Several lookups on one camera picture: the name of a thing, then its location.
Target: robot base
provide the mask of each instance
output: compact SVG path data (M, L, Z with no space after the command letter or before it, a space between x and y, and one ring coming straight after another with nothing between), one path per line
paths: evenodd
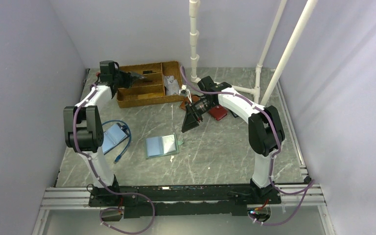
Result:
M258 201L267 200L269 199L270 204L280 204L282 199L280 198L279 192L272 187L272 185L268 185L264 188L259 188L254 182L253 179L250 180L250 188L252 191L252 196L256 198Z
M119 183L116 179L116 176L113 180L113 184L108 187L113 192L120 192L119 191ZM89 206L90 207L117 207L120 203L121 196L114 195L109 193L105 188L96 188L93 187Z

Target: gray marble surface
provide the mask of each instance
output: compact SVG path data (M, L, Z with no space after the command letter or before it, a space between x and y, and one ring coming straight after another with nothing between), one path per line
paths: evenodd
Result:
M92 69L83 91L82 98L95 82ZM226 81L232 85L254 87L254 68L198 68L199 77L210 75L214 81ZM261 96L267 88L272 73L263 68L261 74ZM117 164L116 156L125 147L121 143L106 154L111 169L122 186L144 185L200 185L248 183L254 171L255 155L248 143L248 127L241 118L230 113L221 121L209 114L203 115L200 126L182 133L181 126L185 112L180 102L121 109L116 99L110 100L101 110L101 121L112 119L125 121L132 131L132 142ZM275 89L268 105L274 105L280 112L286 132L282 152L276 159L274 178L278 183L302 182L300 163L295 153L293 138L288 130L281 106L279 91ZM107 130L112 123L106 124ZM171 156L146 159L145 138L176 133L184 143L180 153ZM92 182L84 161L67 148L58 176L57 187L83 187Z

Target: black metal base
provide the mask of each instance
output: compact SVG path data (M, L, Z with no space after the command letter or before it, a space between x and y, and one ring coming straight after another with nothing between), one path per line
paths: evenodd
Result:
M253 180L250 184L193 185L193 186L124 186L114 179L109 187L114 192L138 192L154 202L156 215L220 214L247 215L247 205L280 204L279 193L271 185L259 188ZM104 188L93 188L90 207L117 207L121 196L113 195ZM218 201L217 203L190 203L190 201ZM139 218L152 214L151 205L142 197L124 196L124 218Z
M119 183L116 179L113 180L112 186L108 187L113 192L120 192ZM117 207L120 203L120 196L109 193L105 188L93 187L89 206L90 207Z
M259 188L252 179L250 179L250 187L252 188L253 196L258 199L264 199L266 201L269 199L269 204L280 204L282 202L279 192L268 185L264 188Z

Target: blue cable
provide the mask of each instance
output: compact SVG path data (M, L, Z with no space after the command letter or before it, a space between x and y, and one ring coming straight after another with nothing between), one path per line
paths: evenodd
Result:
M122 152L116 157L116 159L115 159L115 161L114 161L115 163L118 163L118 161L121 159L122 155L123 155L123 154L127 151L127 149L129 148L130 141L132 141L132 133L130 132L130 128L129 128L129 126L128 126L124 121L122 121L122 120L110 120L110 121L106 121L106 122L104 122L104 123L102 124L102 126L103 126L104 124L107 124L107 123L110 123L110 122L119 122L119 123L122 123L123 126L129 130L129 141L127 142L126 147L122 150Z

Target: wooden box compartment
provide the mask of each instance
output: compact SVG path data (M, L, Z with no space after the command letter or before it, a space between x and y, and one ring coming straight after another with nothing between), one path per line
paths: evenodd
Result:
M179 95L165 95L163 75L173 75L178 81L179 87L182 85L179 63L177 61L123 66L120 69L140 74L143 74L143 71L152 71L152 73L144 74L146 79L136 81L131 88L118 89L117 103L121 108L171 103L184 99L183 96Z

